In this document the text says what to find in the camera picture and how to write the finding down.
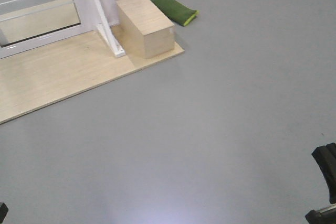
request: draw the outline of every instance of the white post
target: white post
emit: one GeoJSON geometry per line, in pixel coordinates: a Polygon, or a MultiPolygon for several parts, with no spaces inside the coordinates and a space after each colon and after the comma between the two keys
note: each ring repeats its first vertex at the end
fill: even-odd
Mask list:
{"type": "Polygon", "coordinates": [[[103,7],[101,6],[100,0],[93,0],[94,4],[96,5],[99,18],[101,23],[97,25],[97,29],[100,32],[101,36],[107,42],[111,50],[113,51],[114,55],[119,58],[125,55],[124,49],[118,43],[114,35],[112,34],[111,28],[107,22],[103,7]]]}

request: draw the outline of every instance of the white metal frame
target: white metal frame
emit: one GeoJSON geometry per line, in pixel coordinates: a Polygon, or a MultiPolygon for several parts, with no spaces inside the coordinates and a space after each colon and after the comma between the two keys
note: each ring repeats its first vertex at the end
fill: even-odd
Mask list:
{"type": "Polygon", "coordinates": [[[60,7],[60,6],[64,6],[64,5],[69,5],[69,4],[72,4],[72,3],[74,3],[74,1],[67,1],[67,2],[62,3],[62,4],[58,4],[58,5],[54,5],[54,6],[49,6],[49,7],[42,8],[42,9],[39,9],[39,10],[35,10],[35,11],[32,11],[32,12],[28,12],[28,13],[25,13],[25,14],[21,14],[21,15],[17,15],[17,16],[12,16],[12,17],[5,18],[5,19],[0,19],[0,22],[8,21],[8,20],[15,19],[15,18],[24,17],[24,16],[27,16],[27,15],[30,15],[30,14],[34,14],[34,13],[43,12],[44,10],[50,10],[50,9],[53,9],[53,8],[56,8],[56,7],[60,7]]]}
{"type": "Polygon", "coordinates": [[[91,30],[100,32],[116,57],[125,55],[123,48],[112,34],[100,0],[74,0],[74,2],[81,20],[80,25],[2,47],[0,48],[0,59],[91,30]]]}

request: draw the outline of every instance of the black object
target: black object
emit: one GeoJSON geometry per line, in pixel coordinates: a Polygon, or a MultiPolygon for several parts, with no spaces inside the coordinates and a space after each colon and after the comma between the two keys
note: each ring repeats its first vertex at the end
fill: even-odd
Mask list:
{"type": "Polygon", "coordinates": [[[0,223],[2,223],[8,213],[8,207],[5,203],[0,203],[0,223]]]}
{"type": "Polygon", "coordinates": [[[309,224],[336,224],[336,144],[320,146],[311,154],[319,165],[329,189],[329,202],[333,205],[306,214],[309,224]]]}
{"type": "Polygon", "coordinates": [[[306,215],[309,224],[335,224],[336,223],[336,207],[331,206],[318,211],[311,210],[306,215]]]}

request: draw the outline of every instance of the yellow trim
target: yellow trim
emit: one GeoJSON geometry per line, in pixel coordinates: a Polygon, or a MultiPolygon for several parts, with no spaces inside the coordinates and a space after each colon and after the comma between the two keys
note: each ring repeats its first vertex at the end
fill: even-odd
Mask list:
{"type": "Polygon", "coordinates": [[[183,23],[183,26],[188,25],[198,14],[199,14],[199,11],[197,10],[193,15],[190,16],[189,19],[186,20],[186,22],[183,23]]]}

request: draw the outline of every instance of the white frame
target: white frame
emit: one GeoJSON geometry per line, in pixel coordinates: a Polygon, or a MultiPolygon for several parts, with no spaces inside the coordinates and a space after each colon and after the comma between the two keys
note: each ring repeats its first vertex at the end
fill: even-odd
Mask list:
{"type": "Polygon", "coordinates": [[[81,22],[80,25],[2,47],[0,48],[0,59],[96,29],[102,33],[116,57],[125,55],[108,26],[100,1],[74,0],[74,2],[81,22]]]}

